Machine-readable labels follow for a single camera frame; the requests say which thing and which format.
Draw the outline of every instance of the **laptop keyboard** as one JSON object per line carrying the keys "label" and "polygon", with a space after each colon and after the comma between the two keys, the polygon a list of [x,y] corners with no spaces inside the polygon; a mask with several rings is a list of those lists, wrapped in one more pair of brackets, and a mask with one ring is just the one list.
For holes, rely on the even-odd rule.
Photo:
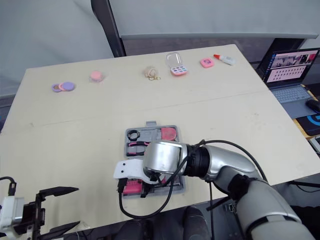
{"label": "laptop keyboard", "polygon": [[311,98],[302,86],[272,90],[272,93],[281,104]]}

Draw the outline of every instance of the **laptop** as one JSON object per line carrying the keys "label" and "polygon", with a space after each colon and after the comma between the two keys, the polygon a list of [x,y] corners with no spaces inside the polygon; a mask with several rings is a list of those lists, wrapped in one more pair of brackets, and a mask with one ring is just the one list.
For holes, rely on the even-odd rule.
{"label": "laptop", "polygon": [[265,56],[256,70],[292,119],[315,114],[306,106],[312,96],[301,83],[319,51],[320,48],[275,51],[270,57]]}

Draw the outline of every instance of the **beige string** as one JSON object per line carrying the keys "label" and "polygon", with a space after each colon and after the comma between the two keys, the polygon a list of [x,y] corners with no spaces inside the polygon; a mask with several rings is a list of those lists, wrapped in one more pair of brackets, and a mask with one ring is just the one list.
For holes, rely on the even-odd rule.
{"label": "beige string", "polygon": [[150,81],[161,79],[161,77],[159,77],[158,70],[154,66],[147,66],[143,72],[144,76]]}

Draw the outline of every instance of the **glue stick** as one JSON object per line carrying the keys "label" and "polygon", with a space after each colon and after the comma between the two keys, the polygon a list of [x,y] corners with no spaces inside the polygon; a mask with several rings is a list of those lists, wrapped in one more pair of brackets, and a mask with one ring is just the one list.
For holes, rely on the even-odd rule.
{"label": "glue stick", "polygon": [[216,59],[219,59],[220,61],[229,64],[229,65],[234,65],[236,64],[236,60],[234,60],[232,57],[229,56],[223,56],[223,55],[218,55],[218,54],[214,54],[213,55]]}

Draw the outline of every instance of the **gray tool case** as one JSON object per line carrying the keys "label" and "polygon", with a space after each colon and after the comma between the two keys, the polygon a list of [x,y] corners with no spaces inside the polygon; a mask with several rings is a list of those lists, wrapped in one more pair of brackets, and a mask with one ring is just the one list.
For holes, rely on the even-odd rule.
{"label": "gray tool case", "polygon": [[[129,128],[125,131],[125,143],[124,143],[124,156],[127,159],[142,159],[143,155],[134,155],[135,153],[142,154],[147,147],[147,144],[149,142],[155,141],[155,140],[161,140],[162,139],[162,129],[165,128],[172,128],[176,132],[175,139],[172,139],[172,141],[179,142],[179,133],[178,128],[175,125],[166,125],[166,126],[158,126],[156,121],[147,121],[146,127],[136,127],[136,128]],[[128,133],[131,131],[138,131],[139,137],[135,141],[131,141],[128,138]],[[135,139],[138,135],[136,133],[132,134],[132,139]],[[139,142],[142,144],[142,142],[145,143],[145,145],[137,145],[137,146],[129,146],[129,144],[135,144],[136,142]],[[142,184],[141,180],[137,179],[128,179],[126,187],[123,191],[123,196],[125,198],[137,198],[141,197],[144,198],[144,190],[147,189],[148,186],[146,184]],[[173,184],[173,194],[180,194],[185,191],[186,183],[184,176],[177,176],[174,184]],[[149,190],[148,196],[159,196],[159,195],[168,195],[170,189],[170,185],[165,187],[153,187]]]}

